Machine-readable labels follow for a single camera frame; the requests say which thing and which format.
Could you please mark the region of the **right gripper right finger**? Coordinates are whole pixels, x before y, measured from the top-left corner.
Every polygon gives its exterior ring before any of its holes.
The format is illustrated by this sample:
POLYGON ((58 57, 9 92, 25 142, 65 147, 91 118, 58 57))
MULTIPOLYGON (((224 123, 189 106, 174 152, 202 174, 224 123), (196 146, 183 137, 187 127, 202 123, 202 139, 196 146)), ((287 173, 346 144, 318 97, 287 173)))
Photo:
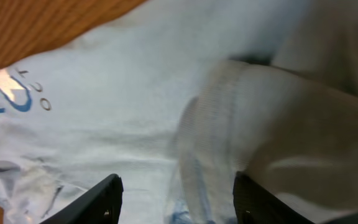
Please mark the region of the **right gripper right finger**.
POLYGON ((243 172, 237 172, 233 203, 238 224, 313 224, 243 172))

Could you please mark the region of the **light blue printed t-shirt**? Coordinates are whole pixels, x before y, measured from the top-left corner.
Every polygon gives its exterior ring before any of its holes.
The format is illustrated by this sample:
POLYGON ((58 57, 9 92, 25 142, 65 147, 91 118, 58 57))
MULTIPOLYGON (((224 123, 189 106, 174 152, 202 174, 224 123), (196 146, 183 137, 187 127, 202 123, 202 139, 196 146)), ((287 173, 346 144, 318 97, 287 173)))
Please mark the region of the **light blue printed t-shirt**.
POLYGON ((9 223, 112 173, 121 223, 237 223, 237 172, 358 222, 358 1, 149 1, 0 70, 9 223))

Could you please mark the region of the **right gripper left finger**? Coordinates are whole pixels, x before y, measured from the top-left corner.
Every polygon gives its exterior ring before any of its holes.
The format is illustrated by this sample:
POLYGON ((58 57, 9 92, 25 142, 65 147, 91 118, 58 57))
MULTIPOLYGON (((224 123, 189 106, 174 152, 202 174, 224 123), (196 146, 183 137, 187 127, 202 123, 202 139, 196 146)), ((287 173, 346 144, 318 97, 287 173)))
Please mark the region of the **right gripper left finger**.
POLYGON ((41 224, 118 224, 122 179, 111 174, 41 224))

